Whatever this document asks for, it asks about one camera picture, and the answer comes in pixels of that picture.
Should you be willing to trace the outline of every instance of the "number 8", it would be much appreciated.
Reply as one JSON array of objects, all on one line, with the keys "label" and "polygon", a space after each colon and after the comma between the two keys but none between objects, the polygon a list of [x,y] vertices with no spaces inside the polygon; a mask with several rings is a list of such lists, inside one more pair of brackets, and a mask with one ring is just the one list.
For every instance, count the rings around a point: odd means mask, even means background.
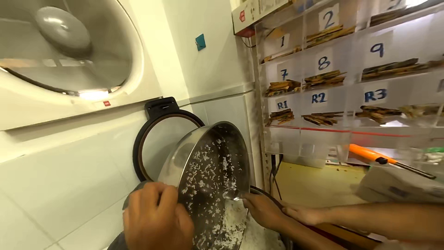
[{"label": "number 8", "polygon": [[323,57],[321,57],[321,58],[319,59],[319,61],[317,62],[317,64],[319,65],[319,68],[318,68],[318,69],[319,69],[319,70],[323,70],[323,69],[327,68],[327,67],[330,65],[330,62],[327,61],[327,57],[326,57],[326,56],[323,56]]}]

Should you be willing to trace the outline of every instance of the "number label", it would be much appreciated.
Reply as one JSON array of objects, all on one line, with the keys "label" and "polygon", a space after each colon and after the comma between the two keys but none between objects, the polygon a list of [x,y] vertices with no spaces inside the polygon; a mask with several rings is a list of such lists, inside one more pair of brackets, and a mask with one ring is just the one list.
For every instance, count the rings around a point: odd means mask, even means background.
[{"label": "number label", "polygon": [[405,6],[405,4],[403,4],[402,2],[403,2],[402,0],[379,1],[379,13],[399,9],[399,8]]},{"label": "number label", "polygon": [[281,70],[281,76],[282,76],[282,81],[285,81],[285,77],[288,75],[288,73],[287,73],[287,69],[283,69],[283,70]]},{"label": "number label", "polygon": [[328,91],[326,89],[320,92],[310,92],[311,95],[311,105],[313,107],[326,106],[328,102]]},{"label": "number label", "polygon": [[319,31],[339,25],[339,4],[319,12]]},{"label": "number label", "polygon": [[289,105],[290,105],[290,103],[289,103],[287,97],[281,97],[281,98],[276,99],[276,108],[278,111],[288,109]]},{"label": "number label", "polygon": [[288,48],[288,43],[290,42],[290,34],[287,33],[277,39],[276,45],[278,50],[283,50]]},{"label": "number label", "polygon": [[384,44],[383,43],[377,43],[377,44],[373,45],[370,48],[370,52],[372,52],[372,53],[379,52],[379,57],[382,58],[384,56]]},{"label": "number label", "polygon": [[399,4],[401,3],[401,0],[390,0],[389,5],[390,7],[387,10],[394,10],[399,7]]},{"label": "number label", "polygon": [[278,102],[277,103],[277,109],[288,109],[287,101]]},{"label": "number label", "polygon": [[319,70],[323,70],[325,68],[327,68],[328,66],[330,66],[331,62],[327,61],[328,57],[323,56],[319,59],[319,61],[317,61],[317,65],[319,65],[318,69]]},{"label": "number label", "polygon": [[369,68],[391,62],[392,40],[393,31],[385,32],[378,36],[370,36],[365,47],[364,66]]},{"label": "number label", "polygon": [[331,47],[324,49],[316,54],[316,75],[330,72],[333,70],[333,49]]},{"label": "number label", "polygon": [[282,63],[279,63],[276,65],[277,71],[276,71],[276,81],[285,81],[288,79],[294,80],[295,70],[296,66],[294,65],[293,60],[287,60]]},{"label": "number label", "polygon": [[364,105],[385,103],[387,101],[387,82],[378,82],[364,87]]}]

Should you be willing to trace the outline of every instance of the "metal spoon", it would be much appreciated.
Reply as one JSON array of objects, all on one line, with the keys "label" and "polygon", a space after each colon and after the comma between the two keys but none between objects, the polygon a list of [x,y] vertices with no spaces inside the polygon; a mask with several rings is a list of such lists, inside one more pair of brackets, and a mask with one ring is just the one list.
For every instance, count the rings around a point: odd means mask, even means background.
[{"label": "metal spoon", "polygon": [[238,189],[226,189],[223,192],[222,197],[227,200],[238,201],[245,197],[245,193],[246,192]]}]

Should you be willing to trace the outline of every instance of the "hand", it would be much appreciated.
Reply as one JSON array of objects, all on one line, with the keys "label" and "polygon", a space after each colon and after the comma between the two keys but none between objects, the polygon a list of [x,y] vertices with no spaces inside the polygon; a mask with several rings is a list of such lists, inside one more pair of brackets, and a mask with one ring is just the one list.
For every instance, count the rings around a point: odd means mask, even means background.
[{"label": "hand", "polygon": [[283,222],[289,219],[272,200],[263,194],[246,193],[242,200],[253,219],[263,227],[279,231]]},{"label": "hand", "polygon": [[291,218],[306,224],[315,226],[326,221],[326,209],[324,208],[306,208],[286,202],[281,202],[284,208],[282,211]]},{"label": "hand", "polygon": [[177,204],[177,197],[175,187],[160,182],[147,183],[130,195],[123,213],[129,250],[190,250],[193,247],[194,224],[185,207]]}]

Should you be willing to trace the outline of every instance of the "yellow surface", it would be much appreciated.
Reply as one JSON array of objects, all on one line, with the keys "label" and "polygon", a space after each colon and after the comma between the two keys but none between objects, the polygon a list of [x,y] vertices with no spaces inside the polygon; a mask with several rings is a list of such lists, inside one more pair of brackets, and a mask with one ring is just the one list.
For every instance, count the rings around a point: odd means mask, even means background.
[{"label": "yellow surface", "polygon": [[[283,162],[276,180],[285,202],[307,207],[365,203],[353,194],[364,169],[326,165],[322,169]],[[272,195],[279,199],[276,185]]]}]

